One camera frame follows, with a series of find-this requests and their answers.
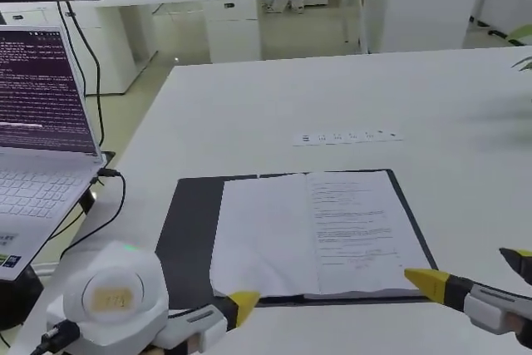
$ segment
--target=plant leaf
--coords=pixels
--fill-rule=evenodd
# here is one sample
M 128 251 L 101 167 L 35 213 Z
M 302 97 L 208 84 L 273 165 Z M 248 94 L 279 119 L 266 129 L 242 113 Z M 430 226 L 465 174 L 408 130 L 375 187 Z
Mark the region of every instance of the plant leaf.
M 530 56 L 530 57 L 526 57 L 526 58 L 524 58 L 523 60 L 521 60 L 520 62 L 516 62 L 516 63 L 512 66 L 512 68 L 517 67 L 519 64 L 523 64 L 524 62 L 529 62 L 530 60 L 532 60 L 532 56 Z
M 517 28 L 515 31 L 510 32 L 510 34 L 508 34 L 506 37 L 506 40 L 518 40 L 524 37 L 532 37 L 532 24 L 524 25 L 523 27 Z
M 529 62 L 526 66 L 521 68 L 519 71 L 524 71 L 524 70 L 532 70 L 532 62 Z

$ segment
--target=document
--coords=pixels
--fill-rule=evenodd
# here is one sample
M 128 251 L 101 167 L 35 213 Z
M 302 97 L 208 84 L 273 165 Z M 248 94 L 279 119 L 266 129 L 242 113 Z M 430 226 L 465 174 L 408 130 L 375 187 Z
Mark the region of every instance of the document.
M 210 271 L 217 293 L 415 295 L 404 268 L 430 267 L 386 171 L 225 184 Z

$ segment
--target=tiled floor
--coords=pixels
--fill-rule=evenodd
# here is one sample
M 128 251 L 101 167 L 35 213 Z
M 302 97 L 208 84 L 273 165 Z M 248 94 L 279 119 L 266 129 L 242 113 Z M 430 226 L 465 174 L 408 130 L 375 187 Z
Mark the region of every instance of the tiled floor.
M 264 58 L 336 56 L 353 54 L 355 47 L 342 39 L 340 11 L 337 0 L 328 7 L 311 7 L 303 15 L 261 15 L 260 26 Z M 356 11 L 350 11 L 352 37 L 356 37 Z M 163 5 L 155 15 L 160 51 L 152 63 L 138 77 L 124 96 L 104 96 L 102 99 L 106 127 L 105 150 L 116 151 L 115 163 L 120 159 L 136 127 L 142 121 L 172 67 L 209 63 L 209 47 L 201 6 L 198 3 Z M 485 29 L 473 27 L 467 34 L 464 47 L 502 47 L 507 43 L 498 37 L 488 37 Z M 98 131 L 96 99 L 88 99 L 91 120 Z M 65 224 L 79 214 L 75 209 Z M 71 241 L 82 218 L 65 234 L 54 239 L 39 254 L 35 263 L 53 262 Z M 16 329 L 4 332 L 12 341 Z M 0 354 L 3 353 L 0 343 Z

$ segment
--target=label sticker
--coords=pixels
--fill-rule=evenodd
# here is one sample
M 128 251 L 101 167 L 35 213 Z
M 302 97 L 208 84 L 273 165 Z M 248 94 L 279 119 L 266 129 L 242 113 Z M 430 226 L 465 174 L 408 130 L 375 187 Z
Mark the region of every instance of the label sticker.
M 133 305 L 133 293 L 127 287 L 97 288 L 92 295 L 93 312 L 127 311 Z
M 20 261 L 21 257 L 18 257 L 16 255 L 10 255 L 7 261 L 5 261 L 2 264 L 3 268 L 14 268 L 16 264 L 18 264 L 18 261 Z
M 7 248 L 17 238 L 17 233 L 0 232 L 0 249 Z

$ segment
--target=white laptop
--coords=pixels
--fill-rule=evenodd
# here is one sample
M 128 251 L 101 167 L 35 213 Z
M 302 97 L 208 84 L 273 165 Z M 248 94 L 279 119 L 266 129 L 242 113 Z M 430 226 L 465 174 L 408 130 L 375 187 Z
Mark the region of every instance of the white laptop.
M 105 164 L 59 27 L 0 26 L 0 280 L 32 262 Z

